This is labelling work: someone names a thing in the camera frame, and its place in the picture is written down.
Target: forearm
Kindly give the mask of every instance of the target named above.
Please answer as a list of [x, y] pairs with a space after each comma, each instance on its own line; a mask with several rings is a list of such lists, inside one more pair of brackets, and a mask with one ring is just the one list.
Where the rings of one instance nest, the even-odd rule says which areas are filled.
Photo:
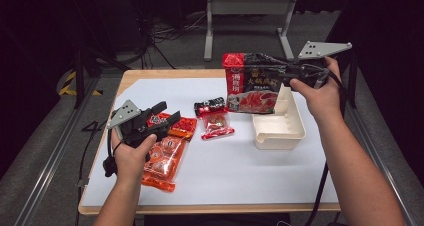
[[403, 225], [392, 189], [342, 117], [318, 122], [340, 206], [349, 225]]
[[139, 195], [139, 183], [118, 180], [100, 210], [95, 225], [133, 225]]

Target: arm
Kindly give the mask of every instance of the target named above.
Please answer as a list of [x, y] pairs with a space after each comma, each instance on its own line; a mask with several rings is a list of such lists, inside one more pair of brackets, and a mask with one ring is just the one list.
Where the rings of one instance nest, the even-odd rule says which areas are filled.
[[[326, 58], [328, 68], [340, 79], [337, 61]], [[314, 116], [340, 207], [350, 226], [404, 225], [396, 197], [386, 179], [365, 153], [344, 122], [338, 86], [333, 79], [315, 90], [293, 79]]]
[[[112, 146], [119, 144], [112, 130]], [[140, 196], [145, 155], [156, 142], [156, 135], [147, 137], [137, 148], [122, 144], [115, 151], [118, 173], [115, 186], [103, 205], [94, 225], [133, 225]]]

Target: white plastic container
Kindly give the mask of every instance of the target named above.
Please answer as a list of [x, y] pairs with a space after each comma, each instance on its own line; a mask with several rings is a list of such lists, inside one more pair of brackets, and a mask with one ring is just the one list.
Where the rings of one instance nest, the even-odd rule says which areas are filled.
[[253, 114], [259, 149], [293, 149], [305, 137], [305, 127], [289, 87], [281, 87], [274, 114]]

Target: orange package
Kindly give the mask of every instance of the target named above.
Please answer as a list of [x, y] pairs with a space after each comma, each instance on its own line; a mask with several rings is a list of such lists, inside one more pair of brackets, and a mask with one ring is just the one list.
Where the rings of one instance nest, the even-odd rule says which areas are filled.
[[[169, 114], [160, 113], [148, 120], [148, 125], [157, 124], [169, 117]], [[194, 135], [197, 119], [184, 118], [174, 124], [168, 132], [168, 137], [157, 142], [150, 149], [150, 160], [144, 165], [142, 184], [164, 191], [173, 192], [173, 182], [178, 169], [185, 145]]]

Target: plastic wrapper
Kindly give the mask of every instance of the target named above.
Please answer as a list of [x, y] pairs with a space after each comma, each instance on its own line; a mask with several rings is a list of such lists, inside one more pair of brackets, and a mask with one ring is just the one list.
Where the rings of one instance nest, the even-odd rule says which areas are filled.
[[228, 53], [222, 58], [226, 73], [229, 112], [274, 113], [285, 63], [265, 54]]
[[[158, 124], [169, 114], [160, 113], [148, 120], [148, 125]], [[144, 165], [142, 184], [167, 192], [175, 190], [174, 176], [184, 153], [185, 146], [196, 130], [197, 119], [181, 117], [168, 132], [168, 137], [150, 149], [150, 160]]]
[[216, 98], [194, 104], [196, 117], [202, 120], [203, 140], [231, 135], [235, 132], [230, 126], [228, 113], [225, 111], [224, 98]]

